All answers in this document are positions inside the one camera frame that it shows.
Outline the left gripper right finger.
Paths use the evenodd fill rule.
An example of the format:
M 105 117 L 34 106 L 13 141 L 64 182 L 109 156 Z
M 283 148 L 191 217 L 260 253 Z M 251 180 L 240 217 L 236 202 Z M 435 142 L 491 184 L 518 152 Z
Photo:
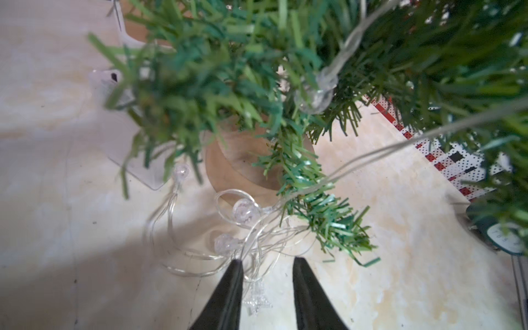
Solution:
M 297 329 L 348 329 L 304 258 L 294 259 L 292 278 Z

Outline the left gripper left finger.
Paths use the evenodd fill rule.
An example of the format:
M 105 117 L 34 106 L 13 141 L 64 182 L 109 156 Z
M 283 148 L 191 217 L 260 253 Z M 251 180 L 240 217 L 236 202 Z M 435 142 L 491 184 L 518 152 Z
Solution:
M 243 295 L 243 264 L 235 259 L 190 329 L 239 329 Z

